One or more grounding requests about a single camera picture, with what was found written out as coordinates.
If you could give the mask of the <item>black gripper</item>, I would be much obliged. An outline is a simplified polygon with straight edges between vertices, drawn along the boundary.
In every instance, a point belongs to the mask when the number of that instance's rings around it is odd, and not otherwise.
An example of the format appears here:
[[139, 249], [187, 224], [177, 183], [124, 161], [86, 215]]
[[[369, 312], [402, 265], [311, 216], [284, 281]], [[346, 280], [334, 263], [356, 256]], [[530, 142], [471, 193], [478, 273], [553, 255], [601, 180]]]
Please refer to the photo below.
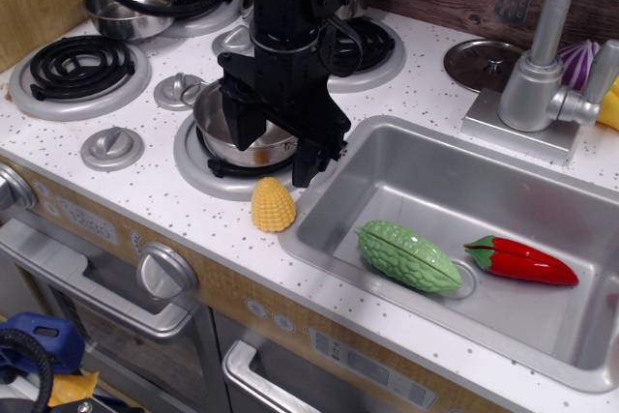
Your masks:
[[222, 110], [232, 139], [247, 150], [266, 132], [266, 121], [296, 136], [292, 184], [306, 188], [338, 160], [346, 145], [350, 121], [327, 89], [331, 74], [348, 76], [335, 64], [336, 40], [296, 50], [271, 50], [257, 45], [253, 56], [222, 53], [218, 64]]

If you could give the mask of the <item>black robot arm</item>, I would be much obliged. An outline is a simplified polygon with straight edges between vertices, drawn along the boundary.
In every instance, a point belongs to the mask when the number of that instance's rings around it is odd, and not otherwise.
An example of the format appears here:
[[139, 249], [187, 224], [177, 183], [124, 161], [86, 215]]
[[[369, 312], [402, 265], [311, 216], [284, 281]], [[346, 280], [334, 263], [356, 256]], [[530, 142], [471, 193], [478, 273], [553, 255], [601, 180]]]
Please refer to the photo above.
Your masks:
[[331, 76], [359, 68], [359, 35], [337, 15], [348, 0], [254, 0], [252, 56], [223, 53], [222, 109], [234, 145], [248, 149], [266, 124], [292, 134], [292, 183], [305, 188], [339, 159], [351, 123], [331, 98]]

